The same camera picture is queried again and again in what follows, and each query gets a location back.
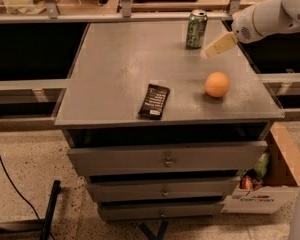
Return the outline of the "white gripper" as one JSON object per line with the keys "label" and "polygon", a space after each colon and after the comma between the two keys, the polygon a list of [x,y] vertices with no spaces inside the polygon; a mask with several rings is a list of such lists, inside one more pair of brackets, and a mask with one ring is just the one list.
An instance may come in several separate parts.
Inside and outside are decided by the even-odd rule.
{"label": "white gripper", "polygon": [[259,38],[253,23],[255,6],[249,6],[242,11],[233,14],[232,31],[222,34],[211,42],[204,53],[208,58],[212,58],[236,46],[238,40],[242,43],[251,43]]}

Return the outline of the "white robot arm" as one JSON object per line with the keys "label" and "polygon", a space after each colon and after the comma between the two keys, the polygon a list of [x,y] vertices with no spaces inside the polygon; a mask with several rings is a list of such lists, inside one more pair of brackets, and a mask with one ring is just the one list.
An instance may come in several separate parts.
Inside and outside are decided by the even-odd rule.
{"label": "white robot arm", "polygon": [[[273,34],[300,32],[300,0],[265,0],[241,11],[229,9],[232,31],[215,39],[204,50],[213,57],[237,44],[252,43]],[[290,226],[288,240],[300,240],[300,190]]]}

